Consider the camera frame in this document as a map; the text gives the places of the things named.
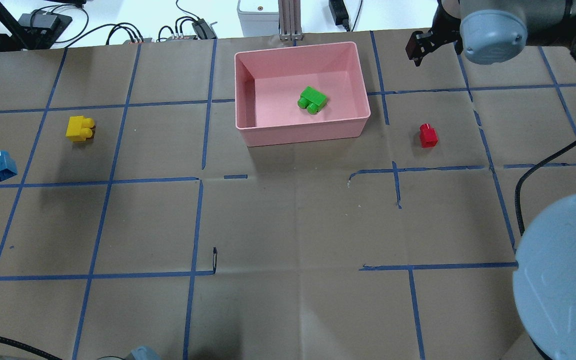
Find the green toy block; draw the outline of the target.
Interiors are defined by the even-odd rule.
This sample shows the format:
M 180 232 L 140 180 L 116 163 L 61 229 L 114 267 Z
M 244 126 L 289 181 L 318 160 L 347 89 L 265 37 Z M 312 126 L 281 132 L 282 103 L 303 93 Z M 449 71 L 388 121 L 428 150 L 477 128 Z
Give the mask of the green toy block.
M 296 103 L 300 109 L 306 110 L 311 115 L 316 115 L 326 107 L 328 102 L 329 98 L 324 93 L 311 86 L 306 86 Z

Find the pink plastic box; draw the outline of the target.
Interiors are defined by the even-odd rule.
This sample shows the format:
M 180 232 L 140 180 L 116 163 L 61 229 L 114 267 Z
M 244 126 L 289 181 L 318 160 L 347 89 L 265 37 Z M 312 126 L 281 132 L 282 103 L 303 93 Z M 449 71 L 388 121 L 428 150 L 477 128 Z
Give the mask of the pink plastic box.
M 234 55 L 235 127 L 249 147 L 356 138 L 371 116 L 352 41 Z

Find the white square box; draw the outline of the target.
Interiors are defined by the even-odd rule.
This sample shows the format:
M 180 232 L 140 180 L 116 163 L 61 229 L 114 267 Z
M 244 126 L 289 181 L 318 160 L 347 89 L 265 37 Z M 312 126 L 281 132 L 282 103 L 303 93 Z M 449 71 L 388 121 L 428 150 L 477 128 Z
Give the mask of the white square box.
M 244 37 L 279 34 L 278 0 L 239 0 L 237 14 Z

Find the yellow toy block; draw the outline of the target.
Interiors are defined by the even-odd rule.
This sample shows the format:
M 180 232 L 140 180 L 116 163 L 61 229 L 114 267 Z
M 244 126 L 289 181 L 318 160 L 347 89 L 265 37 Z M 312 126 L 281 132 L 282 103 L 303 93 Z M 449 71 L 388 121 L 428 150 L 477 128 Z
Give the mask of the yellow toy block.
M 65 137 L 71 142 L 85 142 L 95 134 L 96 123 L 93 118 L 82 115 L 70 116 Z

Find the black docking device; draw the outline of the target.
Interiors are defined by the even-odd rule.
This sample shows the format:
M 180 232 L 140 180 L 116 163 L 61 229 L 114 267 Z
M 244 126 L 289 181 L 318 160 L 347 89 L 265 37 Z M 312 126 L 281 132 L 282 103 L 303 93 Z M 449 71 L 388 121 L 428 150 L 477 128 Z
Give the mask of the black docking device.
M 22 14 L 18 22 L 29 34 L 58 38 L 71 25 L 73 18 L 66 14 L 35 10 Z

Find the brown paper table cover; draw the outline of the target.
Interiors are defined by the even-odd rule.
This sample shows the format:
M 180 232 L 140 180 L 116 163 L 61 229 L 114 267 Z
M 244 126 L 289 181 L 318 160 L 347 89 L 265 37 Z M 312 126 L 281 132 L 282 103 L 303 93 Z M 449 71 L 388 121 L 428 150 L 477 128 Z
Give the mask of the brown paper table cover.
M 249 148 L 234 55 L 274 38 L 0 54 L 0 336 L 66 360 L 497 360 L 523 328 L 514 187 L 576 136 L 576 64 L 352 41 L 350 139 Z M 66 138 L 71 116 L 94 136 Z M 438 143 L 422 148 L 419 127 Z

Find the black power adapter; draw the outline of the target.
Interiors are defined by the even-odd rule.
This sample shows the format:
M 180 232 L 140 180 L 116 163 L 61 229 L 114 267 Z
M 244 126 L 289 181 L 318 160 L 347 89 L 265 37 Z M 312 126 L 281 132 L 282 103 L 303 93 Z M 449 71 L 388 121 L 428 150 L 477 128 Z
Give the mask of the black power adapter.
M 329 0 L 327 2 L 334 25 L 349 28 L 350 16 L 343 0 Z

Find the red toy block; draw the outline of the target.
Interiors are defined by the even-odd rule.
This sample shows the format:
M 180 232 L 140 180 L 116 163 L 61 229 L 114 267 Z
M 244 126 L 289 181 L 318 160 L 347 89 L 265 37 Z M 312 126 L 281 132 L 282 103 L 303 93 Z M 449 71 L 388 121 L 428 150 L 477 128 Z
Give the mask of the red toy block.
M 429 123 L 423 123 L 419 127 L 419 141 L 422 148 L 433 148 L 439 142 L 435 128 Z

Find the aluminium frame post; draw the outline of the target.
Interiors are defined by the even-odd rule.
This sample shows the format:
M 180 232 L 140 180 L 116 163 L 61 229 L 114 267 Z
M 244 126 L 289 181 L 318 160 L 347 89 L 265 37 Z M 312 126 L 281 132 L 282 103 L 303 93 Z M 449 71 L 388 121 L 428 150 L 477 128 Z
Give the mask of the aluminium frame post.
M 278 1 L 278 30 L 281 41 L 301 41 L 302 14 L 301 0 Z

